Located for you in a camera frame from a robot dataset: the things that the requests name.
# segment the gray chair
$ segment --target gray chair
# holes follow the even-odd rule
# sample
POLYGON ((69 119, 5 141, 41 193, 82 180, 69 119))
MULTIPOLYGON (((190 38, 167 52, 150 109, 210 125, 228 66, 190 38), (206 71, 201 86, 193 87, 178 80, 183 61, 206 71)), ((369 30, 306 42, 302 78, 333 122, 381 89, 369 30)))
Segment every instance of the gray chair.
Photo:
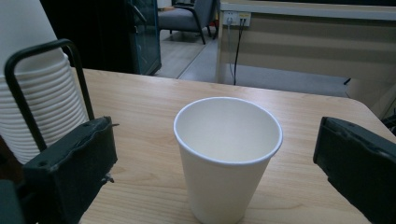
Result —
POLYGON ((216 0, 195 0, 193 7, 174 6, 174 8, 158 14, 159 30, 169 30, 171 34, 173 30, 197 32, 205 44, 202 29, 206 27, 209 36, 212 36, 209 23, 214 18, 216 0))

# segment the light wood tabletop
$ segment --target light wood tabletop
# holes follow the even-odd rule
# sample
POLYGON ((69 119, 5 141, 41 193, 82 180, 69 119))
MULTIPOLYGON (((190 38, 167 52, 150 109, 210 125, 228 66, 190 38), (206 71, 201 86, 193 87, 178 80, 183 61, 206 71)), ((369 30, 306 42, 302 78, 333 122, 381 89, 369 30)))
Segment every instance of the light wood tabletop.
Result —
POLYGON ((237 97, 261 105, 283 129, 241 223, 369 223, 313 163, 322 117, 356 123, 396 143, 362 103, 331 96, 269 91, 171 78, 85 70, 97 118, 110 116, 119 160, 82 223, 198 223, 187 196, 173 121, 190 102, 237 97))

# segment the power cord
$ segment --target power cord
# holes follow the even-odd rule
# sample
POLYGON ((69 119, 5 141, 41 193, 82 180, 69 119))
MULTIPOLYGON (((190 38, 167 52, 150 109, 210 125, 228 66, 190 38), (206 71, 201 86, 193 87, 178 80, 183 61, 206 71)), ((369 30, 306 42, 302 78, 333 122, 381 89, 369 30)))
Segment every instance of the power cord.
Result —
POLYGON ((230 66, 231 76, 233 77, 233 82, 235 83, 235 75, 233 74, 233 68, 231 66, 231 24, 233 23, 233 18, 227 19, 227 37, 228 37, 228 65, 230 66))
POLYGON ((242 33, 244 32, 244 26, 247 19, 239 19, 239 36, 238 46, 236 47, 235 63, 233 64, 233 84, 236 85, 236 65, 238 63, 239 44, 241 43, 242 33))
POLYGON ((236 47, 236 54, 235 54, 235 62, 232 68, 232 59, 231 59, 231 24, 233 23, 232 18, 227 19, 227 27, 228 27, 228 55, 229 55, 229 66, 231 76, 233 77, 233 84, 236 85, 236 65, 238 63, 238 55, 239 55, 239 46, 241 43, 242 33, 244 31, 245 22, 247 19, 239 19, 239 34, 238 34, 238 45, 236 47))

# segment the electrical outlet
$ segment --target electrical outlet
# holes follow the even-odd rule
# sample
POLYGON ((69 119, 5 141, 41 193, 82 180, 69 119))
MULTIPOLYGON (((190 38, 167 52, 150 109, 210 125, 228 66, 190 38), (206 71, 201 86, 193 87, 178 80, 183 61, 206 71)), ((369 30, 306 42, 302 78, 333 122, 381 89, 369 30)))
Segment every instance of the electrical outlet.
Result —
POLYGON ((245 20, 244 26, 250 25, 251 12, 238 12, 239 20, 245 20))
POLYGON ((230 24, 231 26, 239 26, 240 24, 244 24, 244 26, 249 26, 250 18, 250 12, 224 11, 223 24, 230 24))
POLYGON ((224 20, 223 24, 224 25, 236 25, 236 22, 238 21, 239 15, 235 11, 224 11, 224 20))

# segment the white paper cup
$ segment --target white paper cup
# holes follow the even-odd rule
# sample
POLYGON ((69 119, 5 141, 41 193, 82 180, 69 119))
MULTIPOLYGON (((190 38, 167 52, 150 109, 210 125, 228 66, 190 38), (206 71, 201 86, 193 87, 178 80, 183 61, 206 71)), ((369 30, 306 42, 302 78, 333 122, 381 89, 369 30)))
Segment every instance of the white paper cup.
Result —
POLYGON ((277 120, 245 100, 214 97, 186 105, 174 132, 191 211, 203 223, 236 223, 278 151, 277 120))

